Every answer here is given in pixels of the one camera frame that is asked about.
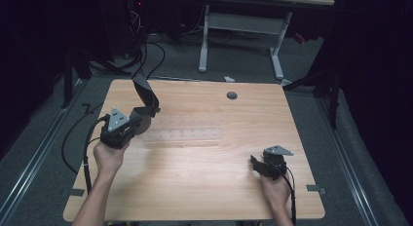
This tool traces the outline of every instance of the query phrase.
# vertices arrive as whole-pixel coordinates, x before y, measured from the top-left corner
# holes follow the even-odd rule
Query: hand
[[[115,175],[124,161],[124,154],[129,147],[128,142],[122,149],[113,149],[102,142],[94,147],[94,158],[99,175]]]
[[[280,176],[274,180],[261,175],[264,196],[273,209],[284,209],[290,195],[290,189],[285,179]]]

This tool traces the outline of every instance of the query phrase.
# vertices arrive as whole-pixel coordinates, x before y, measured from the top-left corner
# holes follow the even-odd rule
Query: person's left hand
[[[128,142],[122,149],[113,149],[99,142],[94,147],[94,158],[99,174],[115,175],[124,161],[124,154],[129,145]]]

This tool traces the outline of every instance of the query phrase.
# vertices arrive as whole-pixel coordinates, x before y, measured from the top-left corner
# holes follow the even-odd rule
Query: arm
[[[109,190],[118,169],[124,161],[125,150],[128,146],[129,144],[126,144],[118,150],[109,148],[99,142],[94,147],[94,158],[98,169],[97,178],[73,225],[103,225]]]
[[[292,226],[286,210],[290,190],[286,181],[280,176],[276,180],[261,175],[264,196],[271,208],[271,213],[278,226]]]

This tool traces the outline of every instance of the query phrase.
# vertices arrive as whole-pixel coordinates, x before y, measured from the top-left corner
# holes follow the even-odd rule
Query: gray carpet
[[[225,45],[210,44],[207,73],[204,74],[200,74],[197,70],[199,40],[182,39],[180,42],[175,42],[166,38],[160,43],[167,54],[165,61],[153,76],[204,81],[224,81],[224,76],[230,76],[237,82],[276,84],[280,81],[274,76],[268,54],[273,38],[271,36],[256,40],[233,38]],[[211,37],[211,41],[222,42],[226,39]],[[285,78],[294,81],[305,76],[321,43],[322,40],[317,40],[300,45],[294,40],[286,39],[280,52]],[[148,72],[155,67],[161,58],[160,49],[148,45],[148,59],[144,71]],[[109,84],[115,78],[118,77],[106,72],[95,72],[92,79],[85,83],[85,89],[77,97],[61,129],[57,131],[48,156],[21,199],[9,225],[69,225],[62,219],[62,213],[75,175],[61,160],[60,146],[70,127],[84,115],[86,107],[82,104],[95,106],[103,102]],[[329,133],[329,126],[323,120],[324,115],[309,90],[309,88],[299,88],[294,92],[287,92],[286,96],[316,183],[325,190],[325,193],[320,196],[326,214],[320,220],[298,220],[297,225],[364,225],[333,149],[334,142]],[[1,161],[1,203],[7,199],[19,175],[59,112],[62,96],[62,81],[60,81],[56,85],[55,93],[33,114],[26,130],[7,157]],[[87,117],[67,141],[65,154],[73,167],[79,167],[81,164],[83,141],[97,115],[98,111]],[[340,137],[359,174],[366,195],[376,211],[379,224],[408,225],[374,162],[366,152],[342,95],[337,123]]]

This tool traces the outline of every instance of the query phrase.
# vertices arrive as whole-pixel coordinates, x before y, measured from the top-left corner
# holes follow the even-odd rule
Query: forearm
[[[107,198],[114,178],[115,174],[97,175],[94,187],[83,203],[73,225],[103,225]]]
[[[271,212],[274,216],[277,226],[292,226],[292,221],[288,216],[285,206],[271,206]]]

